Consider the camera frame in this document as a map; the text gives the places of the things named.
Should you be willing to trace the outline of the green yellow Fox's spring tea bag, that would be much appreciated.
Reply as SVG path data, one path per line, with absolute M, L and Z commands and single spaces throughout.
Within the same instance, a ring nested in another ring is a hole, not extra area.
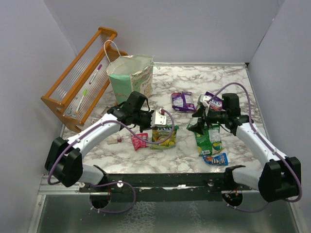
M 171 149 L 176 146 L 176 135 L 178 125 L 167 125 L 164 127 L 157 127 L 152 130 L 152 142 L 160 142 L 160 144 L 151 144 L 150 148 L 152 150 L 166 150 Z

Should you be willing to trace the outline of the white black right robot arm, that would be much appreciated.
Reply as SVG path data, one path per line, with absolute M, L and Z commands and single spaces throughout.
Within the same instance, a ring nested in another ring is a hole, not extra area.
M 197 123 L 190 131 L 204 133 L 204 128 L 213 124 L 225 125 L 230 132 L 239 138 L 259 160 L 263 171 L 247 169 L 243 165 L 226 168 L 223 184 L 229 190 L 234 190 L 240 184 L 247 185 L 261 194 L 267 202 L 300 197 L 301 163 L 296 157 L 289 157 L 279 151 L 257 129 L 248 115 L 242 115 L 237 94 L 222 95 L 222 109 L 211 109 L 210 96 L 201 95 L 198 100 L 198 110 L 192 115 Z

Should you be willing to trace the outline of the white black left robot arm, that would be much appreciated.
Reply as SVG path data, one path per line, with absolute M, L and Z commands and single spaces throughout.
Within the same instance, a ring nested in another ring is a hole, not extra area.
M 71 187 L 82 182 L 98 192 L 105 190 L 106 173 L 98 166 L 85 165 L 83 158 L 106 138 L 130 125 L 139 126 L 141 131 L 150 129 L 153 110 L 142 110 L 145 103 L 148 103 L 147 97 L 133 91 L 126 101 L 110 108 L 87 129 L 68 139 L 60 136 L 54 139 L 45 162 L 48 183 Z

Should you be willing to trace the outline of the green Fox's bag under gripper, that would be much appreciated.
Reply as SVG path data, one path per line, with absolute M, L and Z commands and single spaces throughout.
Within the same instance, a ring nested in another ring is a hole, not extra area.
M 200 126 L 200 118 L 192 118 L 188 123 L 186 129 L 194 133 L 201 133 L 202 127 Z

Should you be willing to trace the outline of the purple Fox's candy bag right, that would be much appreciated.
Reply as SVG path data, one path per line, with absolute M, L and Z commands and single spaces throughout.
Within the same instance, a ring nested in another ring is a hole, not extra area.
M 210 109 L 214 111 L 222 110 L 222 100 L 219 97 L 215 97 L 210 102 Z

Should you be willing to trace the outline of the purple fox's candy bag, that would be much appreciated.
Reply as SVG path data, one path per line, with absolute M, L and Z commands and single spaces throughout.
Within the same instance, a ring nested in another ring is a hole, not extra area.
M 210 109 L 214 111 L 222 110 L 222 100 L 219 97 L 215 97 L 210 102 Z
M 194 112 L 195 106 L 191 92 L 181 91 L 171 94 L 172 108 L 178 112 Z

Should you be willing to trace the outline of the green candy bag back side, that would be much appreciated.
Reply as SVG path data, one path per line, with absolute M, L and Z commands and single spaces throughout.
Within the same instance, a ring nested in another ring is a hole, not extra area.
M 205 127 L 204 134 L 194 133 L 194 135 L 199 156 L 212 156 L 224 149 L 220 137 L 220 127 L 218 125 L 212 125 L 210 128 Z

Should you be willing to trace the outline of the purple Fox's candy bag left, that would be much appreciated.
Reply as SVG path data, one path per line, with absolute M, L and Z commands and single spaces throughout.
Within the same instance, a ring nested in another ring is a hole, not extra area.
M 194 112 L 195 106 L 191 92 L 181 91 L 171 94 L 172 108 L 178 112 Z

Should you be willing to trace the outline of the green paper gift bag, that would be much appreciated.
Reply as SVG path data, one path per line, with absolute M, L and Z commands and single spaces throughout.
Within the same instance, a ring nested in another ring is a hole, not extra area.
M 107 49 L 104 48 L 108 60 L 106 73 L 118 104 L 126 101 L 133 91 L 146 97 L 152 93 L 153 68 L 160 69 L 152 56 L 136 54 L 121 55 L 116 49 L 118 57 L 112 61 Z

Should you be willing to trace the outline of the pink red snack packet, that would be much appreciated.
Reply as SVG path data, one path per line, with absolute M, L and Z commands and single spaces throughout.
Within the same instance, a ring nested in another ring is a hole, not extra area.
M 146 145 L 146 142 L 140 140 L 139 138 L 142 138 L 144 140 L 148 139 L 148 134 L 147 133 L 139 133 L 138 137 L 131 135 L 131 140 L 132 140 L 132 144 L 134 147 L 134 150 L 137 151 L 141 148 L 147 148 L 148 146 Z

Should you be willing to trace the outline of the small beige eraser block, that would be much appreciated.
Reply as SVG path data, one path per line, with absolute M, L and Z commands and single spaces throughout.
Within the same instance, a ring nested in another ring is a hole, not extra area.
M 108 144 L 108 145 L 117 144 L 117 143 L 118 143 L 118 140 L 117 140 L 117 139 L 107 140 L 107 144 Z

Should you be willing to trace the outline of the blue M&M's packet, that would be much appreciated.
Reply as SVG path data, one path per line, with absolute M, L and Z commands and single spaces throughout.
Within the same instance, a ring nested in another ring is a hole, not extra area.
M 204 155 L 203 160 L 205 161 L 205 163 L 207 163 L 208 165 L 212 165 L 212 166 L 227 166 L 228 165 L 228 159 L 227 159 L 226 153 L 221 153 L 215 156 Z

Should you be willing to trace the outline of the green white marker pen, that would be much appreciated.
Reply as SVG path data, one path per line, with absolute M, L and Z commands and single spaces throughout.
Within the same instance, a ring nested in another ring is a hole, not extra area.
M 78 103 L 78 105 L 77 105 L 76 111 L 75 111 L 76 114 L 79 112 L 79 109 L 80 109 L 80 107 L 81 107 L 81 105 L 82 105 L 83 99 L 84 99 L 84 97 L 86 96 L 86 94 L 87 94 L 87 89 L 85 89 L 85 90 L 83 91 L 83 93 L 82 93 L 81 99 L 80 99 L 80 101 L 79 101 L 79 103 Z

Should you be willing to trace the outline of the wooden rack with clear slats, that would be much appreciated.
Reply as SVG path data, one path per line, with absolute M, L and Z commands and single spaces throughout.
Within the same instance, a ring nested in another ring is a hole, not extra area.
M 117 35 L 118 33 L 113 29 L 100 27 L 55 84 L 41 97 L 57 118 L 73 132 L 79 133 L 82 130 L 110 84 L 106 73 L 108 60 L 104 48 L 114 61 L 118 55 L 111 42 Z M 102 64 L 100 71 L 92 84 L 89 84 L 92 74 L 100 64 Z M 76 114 L 77 105 L 85 89 L 87 89 L 87 94 Z

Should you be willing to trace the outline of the black front mounting rail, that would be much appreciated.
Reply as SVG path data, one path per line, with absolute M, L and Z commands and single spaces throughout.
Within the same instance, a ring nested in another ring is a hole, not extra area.
M 80 193 L 112 202 L 168 202 L 208 200 L 221 201 L 222 193 L 231 190 L 225 186 L 223 173 L 137 173 L 108 174 L 107 187 L 89 184 Z

